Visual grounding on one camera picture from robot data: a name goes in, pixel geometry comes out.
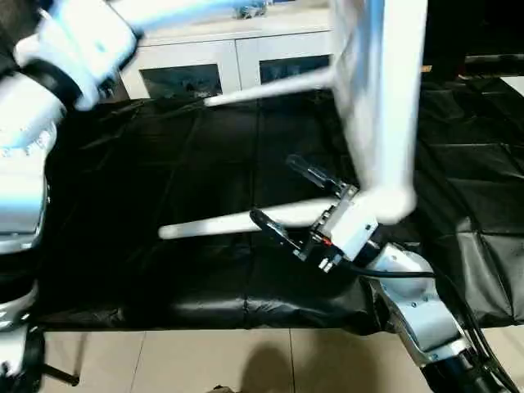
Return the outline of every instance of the black cable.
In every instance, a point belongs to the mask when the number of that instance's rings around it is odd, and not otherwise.
[[[500,383],[508,389],[508,391],[512,393],[518,393],[518,387],[515,385],[515,383],[512,381],[511,377],[506,373],[506,370],[504,370],[504,367],[497,359],[497,356],[493,352],[493,350],[490,347],[489,342],[486,339],[486,336],[484,336],[484,333],[481,330],[480,325],[478,324],[477,319],[475,318],[475,314],[472,311],[471,306],[468,304],[468,302],[464,299],[462,294],[460,293],[459,289],[451,280],[451,278],[442,272],[440,269],[438,269],[435,266],[432,266],[433,270],[436,272],[387,272],[387,271],[379,271],[379,270],[372,270],[372,269],[365,269],[360,268],[358,266],[355,266],[354,264],[347,264],[346,265],[349,271],[351,271],[354,274],[357,274],[359,276],[364,276],[368,278],[434,278],[441,277],[444,278],[448,287],[452,289],[454,292],[454,295],[459,300],[459,305],[461,306],[461,314],[463,316],[464,323],[466,325],[466,329],[469,332],[470,341],[473,344],[473,347],[477,351],[477,353],[480,355],[482,359],[482,363],[484,363],[485,366],[487,366],[490,371],[493,373],[493,375],[500,381]]]
[[[349,271],[365,277],[371,278],[435,278],[433,272],[388,272],[384,270],[372,270],[359,268],[354,264],[347,264]]]

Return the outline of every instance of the floor tile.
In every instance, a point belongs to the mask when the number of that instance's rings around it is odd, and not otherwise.
[[[43,393],[129,393],[144,332],[48,332],[47,363],[67,373],[80,369],[80,384],[45,377]]]
[[[513,382],[524,390],[524,326],[485,329],[484,334]]]
[[[338,329],[292,329],[296,393],[429,392],[400,339]]]
[[[133,393],[291,393],[288,329],[148,332]]]

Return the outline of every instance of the glass cabinet door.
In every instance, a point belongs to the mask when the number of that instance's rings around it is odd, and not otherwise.
[[[242,89],[329,65],[329,32],[237,40]]]
[[[233,40],[140,47],[122,73],[130,98],[210,97],[240,90]]]

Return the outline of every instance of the wrinkled black cover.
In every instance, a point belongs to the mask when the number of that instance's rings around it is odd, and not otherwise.
[[[176,100],[72,115],[49,157],[38,320],[55,329],[383,329],[368,284],[260,234],[161,241],[173,224],[323,192],[290,153],[355,180],[327,93],[206,109]],[[499,80],[424,85],[418,209],[391,228],[452,274],[483,326],[524,319],[524,98]]]

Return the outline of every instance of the white chair leg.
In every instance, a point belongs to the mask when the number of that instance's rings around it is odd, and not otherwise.
[[[320,198],[262,209],[274,221],[289,228],[308,227],[331,205],[334,198]],[[220,235],[260,231],[250,219],[249,211],[234,215],[223,215],[213,219],[202,219],[191,223],[165,225],[158,230],[161,239]]]
[[[218,106],[282,94],[299,93],[315,88],[330,88],[333,81],[332,75],[332,67],[324,67],[320,70],[276,80],[268,84],[261,84],[246,90],[209,97],[204,100],[204,103],[206,106]]]

